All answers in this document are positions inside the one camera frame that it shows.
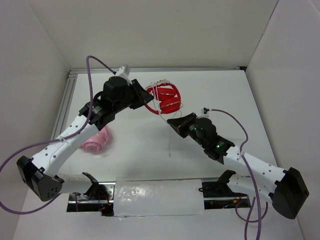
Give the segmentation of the red headphones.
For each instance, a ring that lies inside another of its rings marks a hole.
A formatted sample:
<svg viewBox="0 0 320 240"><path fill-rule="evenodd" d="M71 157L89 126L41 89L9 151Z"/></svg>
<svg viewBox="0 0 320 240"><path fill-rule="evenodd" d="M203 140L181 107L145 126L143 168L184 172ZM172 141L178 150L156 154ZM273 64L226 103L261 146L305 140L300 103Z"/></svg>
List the red headphones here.
<svg viewBox="0 0 320 240"><path fill-rule="evenodd" d="M155 115L175 113L182 107L182 98L178 88L166 79L151 83L145 90L159 101L159 110L145 105L147 110Z"/></svg>

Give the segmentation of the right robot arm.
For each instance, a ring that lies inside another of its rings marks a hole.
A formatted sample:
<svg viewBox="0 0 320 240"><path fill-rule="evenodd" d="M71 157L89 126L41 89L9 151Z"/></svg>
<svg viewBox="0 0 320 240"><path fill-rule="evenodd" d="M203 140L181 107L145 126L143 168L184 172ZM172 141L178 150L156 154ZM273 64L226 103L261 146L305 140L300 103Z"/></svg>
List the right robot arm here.
<svg viewBox="0 0 320 240"><path fill-rule="evenodd" d="M191 113L167 120L182 138L191 137L212 160L226 167L218 179L223 196L234 193L259 195L260 200L272 204L283 217L295 219L309 196L301 173L291 167L284 169L264 162L244 152L233 142L218 135L209 118Z"/></svg>

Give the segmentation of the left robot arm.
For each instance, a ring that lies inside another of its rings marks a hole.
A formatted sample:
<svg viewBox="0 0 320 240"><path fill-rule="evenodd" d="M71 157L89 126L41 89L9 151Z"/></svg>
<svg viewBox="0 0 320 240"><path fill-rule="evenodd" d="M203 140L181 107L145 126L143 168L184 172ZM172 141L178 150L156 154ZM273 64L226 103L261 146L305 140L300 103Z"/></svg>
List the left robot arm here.
<svg viewBox="0 0 320 240"><path fill-rule="evenodd" d="M16 164L23 182L43 202L61 192L66 180L57 173L65 161L89 138L115 119L126 108L135 110L154 97L134 79L128 82L112 76L103 85L93 102L80 109L74 121L54 142L32 157L21 156Z"/></svg>

